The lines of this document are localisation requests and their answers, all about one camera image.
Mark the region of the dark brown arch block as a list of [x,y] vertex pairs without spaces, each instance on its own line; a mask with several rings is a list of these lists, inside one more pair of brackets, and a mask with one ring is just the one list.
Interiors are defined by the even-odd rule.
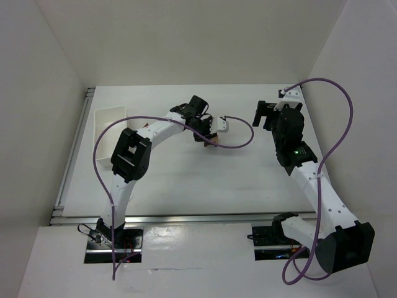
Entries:
[[208,147],[208,146],[214,146],[217,147],[218,143],[217,142],[204,142],[204,147]]

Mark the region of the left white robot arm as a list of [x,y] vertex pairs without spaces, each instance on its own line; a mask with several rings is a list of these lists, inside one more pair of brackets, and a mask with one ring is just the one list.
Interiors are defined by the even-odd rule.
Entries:
[[193,96],[188,103],[173,107],[165,120],[157,120],[148,126],[122,130],[110,162],[112,164],[112,186],[107,194],[109,203],[97,221],[96,229],[108,241],[117,246],[124,237],[127,205],[136,182],[149,168],[151,151],[163,141],[183,132],[188,126],[196,131],[194,138],[201,142],[203,137],[211,139],[212,119],[202,119],[208,103]]

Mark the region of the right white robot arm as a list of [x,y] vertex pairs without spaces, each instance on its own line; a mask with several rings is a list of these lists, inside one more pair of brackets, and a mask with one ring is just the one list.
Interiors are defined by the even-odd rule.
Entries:
[[281,242],[295,240],[314,255],[321,269],[336,273],[360,264],[370,257],[375,231],[370,223],[361,223],[346,207],[324,176],[312,149],[303,141],[305,118],[303,105],[281,105],[259,101],[253,126],[265,118],[281,167],[301,188],[317,215],[316,225],[298,214],[287,212],[274,217],[274,237]]

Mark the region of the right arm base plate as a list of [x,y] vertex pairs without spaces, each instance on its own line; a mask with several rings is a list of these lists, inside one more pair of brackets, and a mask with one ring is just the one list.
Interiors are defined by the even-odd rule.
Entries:
[[256,261],[287,260],[302,247],[296,240],[278,238],[271,226],[252,227],[247,239],[253,242]]

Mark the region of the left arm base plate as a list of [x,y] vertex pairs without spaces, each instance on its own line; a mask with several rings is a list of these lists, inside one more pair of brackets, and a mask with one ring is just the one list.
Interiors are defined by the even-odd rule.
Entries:
[[[128,228],[124,237],[115,245],[115,261],[119,263],[128,257],[124,263],[140,263],[142,258],[143,229]],[[87,239],[85,264],[112,263],[111,242],[97,230],[90,230]]]

